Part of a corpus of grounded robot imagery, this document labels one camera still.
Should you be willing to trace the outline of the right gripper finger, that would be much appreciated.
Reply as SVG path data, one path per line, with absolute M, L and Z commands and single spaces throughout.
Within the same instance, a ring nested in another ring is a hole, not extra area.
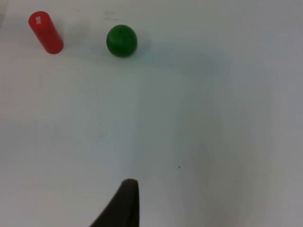
M 139 184 L 135 179 L 126 179 L 91 227 L 139 227 Z

